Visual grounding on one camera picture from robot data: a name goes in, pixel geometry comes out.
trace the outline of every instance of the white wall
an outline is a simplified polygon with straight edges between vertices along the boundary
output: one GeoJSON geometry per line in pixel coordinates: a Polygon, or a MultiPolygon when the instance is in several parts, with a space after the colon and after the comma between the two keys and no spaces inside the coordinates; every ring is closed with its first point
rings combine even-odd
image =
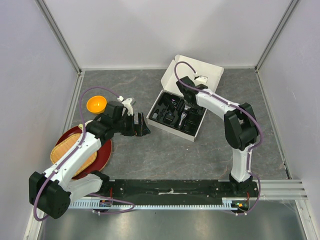
{"type": "Polygon", "coordinates": [[[320,224],[320,1],[302,0],[262,65],[288,167],[320,224]]]}
{"type": "Polygon", "coordinates": [[[45,0],[82,68],[255,66],[290,0],[45,0]]]}
{"type": "Polygon", "coordinates": [[[21,240],[77,79],[34,0],[0,2],[0,239],[21,240]]]}

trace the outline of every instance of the open box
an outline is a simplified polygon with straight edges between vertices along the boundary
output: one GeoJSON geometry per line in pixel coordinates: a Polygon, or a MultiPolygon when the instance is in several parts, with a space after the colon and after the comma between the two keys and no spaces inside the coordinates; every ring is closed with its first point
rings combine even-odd
{"type": "Polygon", "coordinates": [[[222,67],[176,55],[161,79],[163,90],[156,98],[146,120],[149,125],[194,142],[207,110],[203,107],[200,109],[186,107],[174,73],[176,63],[181,61],[189,63],[195,69],[196,75],[202,76],[194,80],[196,75],[189,66],[180,64],[177,67],[177,74],[181,79],[188,76],[196,86],[204,84],[212,91],[216,91],[224,72],[222,67]]]}

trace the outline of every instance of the white box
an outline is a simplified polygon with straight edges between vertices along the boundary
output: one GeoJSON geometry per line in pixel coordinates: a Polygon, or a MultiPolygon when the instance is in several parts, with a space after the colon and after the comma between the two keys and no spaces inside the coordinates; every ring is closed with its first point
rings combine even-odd
{"type": "Polygon", "coordinates": [[[202,125],[202,122],[204,120],[204,117],[206,115],[207,110],[205,110],[205,113],[202,116],[201,122],[200,122],[194,136],[189,135],[187,133],[184,133],[178,129],[174,129],[172,127],[166,126],[164,124],[161,124],[161,123],[151,119],[151,113],[152,113],[153,109],[155,108],[155,105],[158,103],[159,98],[163,92],[168,92],[173,95],[183,97],[183,94],[180,92],[180,90],[178,89],[178,86],[176,84],[177,78],[174,73],[176,63],[181,62],[181,61],[189,63],[195,69],[197,74],[200,76],[206,77],[207,81],[203,82],[203,81],[194,80],[195,77],[194,77],[193,71],[190,69],[189,66],[187,66],[186,64],[182,64],[182,63],[179,64],[177,67],[177,74],[180,78],[188,76],[194,82],[194,84],[196,86],[199,84],[204,84],[204,85],[208,86],[208,88],[211,89],[212,91],[214,91],[214,92],[216,91],[218,84],[219,84],[219,81],[220,81],[220,78],[224,72],[223,67],[215,66],[215,65],[203,62],[203,61],[199,61],[199,60],[195,60],[195,59],[186,57],[186,56],[176,55],[174,60],[172,60],[172,62],[170,63],[169,67],[167,68],[167,70],[165,71],[165,73],[161,79],[161,84],[162,84],[163,90],[161,90],[161,92],[159,93],[158,97],[156,98],[154,104],[152,105],[152,108],[150,109],[148,115],[146,116],[146,121],[149,125],[152,125],[154,127],[157,127],[159,129],[165,130],[169,133],[172,133],[174,135],[177,135],[179,137],[182,137],[184,139],[187,139],[187,140],[194,142],[197,135],[198,135],[200,126],[202,125]]]}

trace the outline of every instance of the yellow bowl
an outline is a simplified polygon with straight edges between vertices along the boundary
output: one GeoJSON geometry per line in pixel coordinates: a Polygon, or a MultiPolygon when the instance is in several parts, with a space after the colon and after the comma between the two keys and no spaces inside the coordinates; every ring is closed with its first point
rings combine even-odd
{"type": "Polygon", "coordinates": [[[107,99],[103,96],[93,96],[86,102],[86,108],[93,114],[101,114],[105,111],[107,99]]]}

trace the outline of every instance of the gray floor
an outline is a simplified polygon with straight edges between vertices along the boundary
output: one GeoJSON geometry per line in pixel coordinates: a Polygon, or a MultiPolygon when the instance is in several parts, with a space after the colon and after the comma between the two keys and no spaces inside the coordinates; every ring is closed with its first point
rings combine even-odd
{"type": "Polygon", "coordinates": [[[294,201],[260,201],[247,216],[217,210],[69,209],[43,222],[38,240],[306,240],[294,201]]]}
{"type": "MultiPolygon", "coordinates": [[[[136,100],[134,111],[145,115],[162,89],[165,70],[86,71],[81,91],[93,86],[109,87],[124,98],[136,100]]],[[[253,152],[251,169],[263,179],[286,179],[287,175],[276,143],[271,122],[253,69],[225,69],[216,93],[233,102],[252,105],[261,124],[265,142],[253,152]]],[[[87,111],[87,100],[110,93],[94,89],[82,101],[86,121],[95,116],[87,111]]],[[[78,108],[72,125],[81,122],[78,108]]],[[[195,142],[149,126],[144,137],[117,135],[112,156],[103,170],[114,179],[227,179],[232,169],[232,149],[224,135],[220,118],[207,112],[195,142]]]]}

